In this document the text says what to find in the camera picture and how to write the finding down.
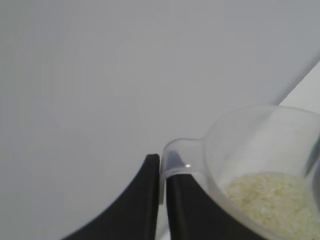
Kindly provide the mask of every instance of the black holder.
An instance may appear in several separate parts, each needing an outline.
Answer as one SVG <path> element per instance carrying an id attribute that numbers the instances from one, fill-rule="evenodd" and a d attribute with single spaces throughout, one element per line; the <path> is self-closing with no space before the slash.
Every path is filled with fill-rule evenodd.
<path id="1" fill-rule="evenodd" d="M 157 154 L 148 155 L 118 199 L 64 240 L 154 240 L 159 207 Z M 266 240 L 222 210 L 190 174 L 166 180 L 172 240 Z"/>

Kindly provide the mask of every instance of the gray background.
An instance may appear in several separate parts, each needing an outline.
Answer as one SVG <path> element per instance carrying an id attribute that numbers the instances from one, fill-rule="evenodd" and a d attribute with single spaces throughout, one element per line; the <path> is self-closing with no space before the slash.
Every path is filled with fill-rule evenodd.
<path id="1" fill-rule="evenodd" d="M 318 60 L 318 0 L 2 0 L 0 238 L 56 240 L 148 153 L 283 99 Z"/>

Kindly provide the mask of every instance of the white surface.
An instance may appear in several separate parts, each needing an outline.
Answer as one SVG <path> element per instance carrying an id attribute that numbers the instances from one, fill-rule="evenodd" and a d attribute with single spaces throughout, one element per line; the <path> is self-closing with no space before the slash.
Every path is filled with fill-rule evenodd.
<path id="1" fill-rule="evenodd" d="M 147 153 L 282 98 L 320 51 L 317 0 L 0 1 L 0 235 L 56 240 Z"/>

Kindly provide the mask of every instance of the clear plastic measuring cup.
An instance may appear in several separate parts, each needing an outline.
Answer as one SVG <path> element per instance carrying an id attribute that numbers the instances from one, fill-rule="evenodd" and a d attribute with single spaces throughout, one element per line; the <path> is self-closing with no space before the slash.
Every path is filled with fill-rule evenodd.
<path id="1" fill-rule="evenodd" d="M 320 115 L 291 107 L 247 107 L 223 116 L 202 139 L 168 143 L 162 155 L 160 186 L 171 176 L 192 174 L 238 222 L 266 239 L 282 239 L 231 204 L 225 188 L 244 174 L 287 173 L 303 179 L 320 209 L 319 156 Z"/>

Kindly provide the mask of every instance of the white rice grain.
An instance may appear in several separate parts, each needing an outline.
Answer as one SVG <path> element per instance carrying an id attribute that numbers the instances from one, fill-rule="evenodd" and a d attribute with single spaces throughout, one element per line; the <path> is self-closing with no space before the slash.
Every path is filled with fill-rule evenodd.
<path id="1" fill-rule="evenodd" d="M 320 240 L 320 218 L 303 181 L 281 172 L 235 178 L 227 187 L 231 202 L 252 220 L 290 240 Z"/>

